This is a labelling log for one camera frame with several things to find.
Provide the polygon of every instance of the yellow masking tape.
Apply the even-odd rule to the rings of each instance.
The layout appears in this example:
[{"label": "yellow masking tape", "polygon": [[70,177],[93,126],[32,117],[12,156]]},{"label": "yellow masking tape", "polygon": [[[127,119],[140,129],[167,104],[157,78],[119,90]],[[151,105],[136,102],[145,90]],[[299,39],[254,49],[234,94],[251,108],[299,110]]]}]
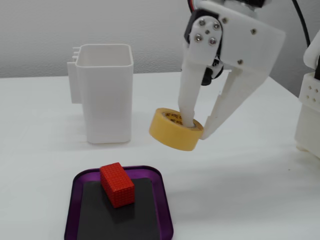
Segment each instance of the yellow masking tape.
[{"label": "yellow masking tape", "polygon": [[180,112],[168,108],[155,111],[149,133],[160,143],[171,148],[192,151],[204,132],[202,125],[193,120],[194,127],[182,124]]}]

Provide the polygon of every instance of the white wall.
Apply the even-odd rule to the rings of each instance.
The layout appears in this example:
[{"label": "white wall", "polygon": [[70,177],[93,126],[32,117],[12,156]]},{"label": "white wall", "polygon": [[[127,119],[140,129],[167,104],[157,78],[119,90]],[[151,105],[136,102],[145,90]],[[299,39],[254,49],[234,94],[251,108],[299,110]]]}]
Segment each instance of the white wall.
[{"label": "white wall", "polygon": [[[320,29],[320,1],[299,2],[313,38]],[[189,16],[187,0],[3,0],[0,77],[66,75],[72,47],[87,43],[130,44],[136,73],[179,71]],[[287,32],[271,76],[298,94],[309,70],[291,0],[273,0],[259,17]]]}]

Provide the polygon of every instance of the red block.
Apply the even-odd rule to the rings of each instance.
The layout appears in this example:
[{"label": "red block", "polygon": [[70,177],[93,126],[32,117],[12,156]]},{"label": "red block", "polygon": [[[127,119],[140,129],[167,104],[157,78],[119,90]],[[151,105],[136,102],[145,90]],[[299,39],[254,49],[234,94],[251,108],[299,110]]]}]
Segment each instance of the red block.
[{"label": "red block", "polygon": [[120,163],[102,166],[100,177],[101,185],[114,208],[135,202],[135,185]]}]

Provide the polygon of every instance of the white container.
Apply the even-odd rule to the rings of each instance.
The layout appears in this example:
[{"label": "white container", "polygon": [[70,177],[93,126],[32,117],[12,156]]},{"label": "white container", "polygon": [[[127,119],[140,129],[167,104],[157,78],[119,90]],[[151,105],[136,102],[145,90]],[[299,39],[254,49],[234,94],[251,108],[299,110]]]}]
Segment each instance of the white container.
[{"label": "white container", "polygon": [[87,141],[131,139],[134,62],[126,44],[86,44],[68,62],[72,103],[81,103]]}]

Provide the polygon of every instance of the wire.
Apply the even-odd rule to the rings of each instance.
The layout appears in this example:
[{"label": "wire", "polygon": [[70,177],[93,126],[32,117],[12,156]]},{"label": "wire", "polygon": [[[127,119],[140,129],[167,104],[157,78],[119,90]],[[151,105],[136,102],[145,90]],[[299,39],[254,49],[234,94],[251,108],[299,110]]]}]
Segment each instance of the wire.
[{"label": "wire", "polygon": [[[188,1],[188,5],[190,8],[190,12],[193,12],[194,9],[194,1],[193,0],[187,0]],[[296,12],[298,13],[298,16],[300,18],[301,24],[302,24],[302,28],[303,28],[303,32],[304,32],[304,36],[305,36],[305,40],[306,40],[306,45],[309,47],[310,46],[310,36],[309,36],[309,32],[308,32],[308,28],[307,28],[307,24],[304,18],[304,15],[301,12],[301,9],[299,7],[299,4],[297,2],[297,0],[292,0],[292,3],[295,7]]]},{"label": "wire", "polygon": [[301,9],[299,7],[299,4],[297,2],[297,0],[292,0],[292,3],[295,7],[296,12],[298,13],[298,16],[300,18],[301,24],[302,24],[302,28],[303,28],[303,32],[304,32],[304,36],[305,36],[305,40],[306,40],[306,45],[309,47],[310,46],[310,36],[308,33],[308,28],[307,28],[307,24],[305,21],[305,18],[301,12]]},{"label": "wire", "polygon": [[188,1],[190,12],[192,13],[195,10],[194,9],[194,1],[193,0],[187,0],[187,1]]}]

